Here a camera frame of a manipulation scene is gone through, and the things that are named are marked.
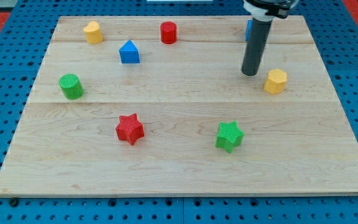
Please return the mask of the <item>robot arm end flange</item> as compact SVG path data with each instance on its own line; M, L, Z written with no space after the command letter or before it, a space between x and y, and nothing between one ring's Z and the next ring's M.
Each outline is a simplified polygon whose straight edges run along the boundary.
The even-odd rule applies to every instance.
M298 3L299 0L243 0L243 7L254 19L269 22L275 17L287 18Z

